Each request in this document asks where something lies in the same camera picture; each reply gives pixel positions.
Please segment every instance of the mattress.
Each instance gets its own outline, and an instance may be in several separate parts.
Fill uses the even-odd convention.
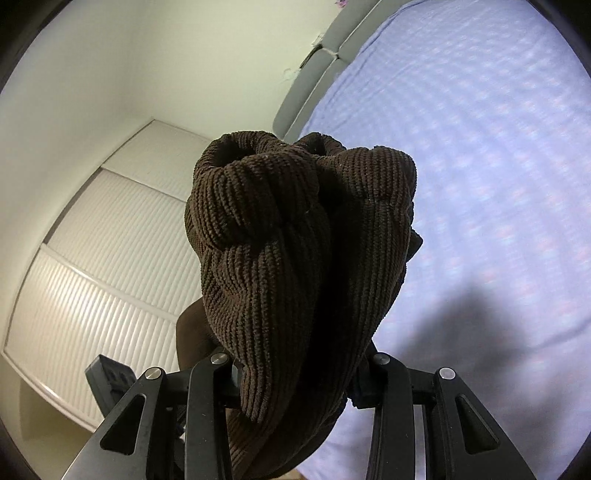
[[[378,349],[454,368],[537,478],[558,478],[591,430],[591,80],[577,56],[525,0],[415,1],[331,85],[312,131],[417,164],[424,244]],[[371,424],[348,405],[302,473],[364,478]]]

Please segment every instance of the black metal bracket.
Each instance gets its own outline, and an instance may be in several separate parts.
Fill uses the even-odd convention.
[[[239,402],[232,370],[230,356],[222,349],[190,370],[167,374],[159,367],[147,369],[108,413],[63,479],[231,480],[225,408]],[[183,447],[177,409],[184,406]]]
[[[366,389],[349,390],[355,406],[375,408],[366,480],[414,479],[413,405],[423,407],[427,480],[535,480],[505,432],[451,368],[429,374],[374,352],[368,350],[352,382]]]
[[[95,395],[115,392],[116,398],[121,382],[113,380],[117,388],[101,382],[120,379],[113,371],[128,367],[105,357],[91,366],[87,376],[94,372],[100,380],[89,378]],[[166,374],[149,368],[108,412],[63,478],[231,480],[225,409],[239,408],[240,371],[221,348],[192,369]],[[371,344],[348,396],[357,408],[375,409],[366,480],[415,478],[414,405],[423,407],[427,480],[535,480],[451,368],[413,370]]]

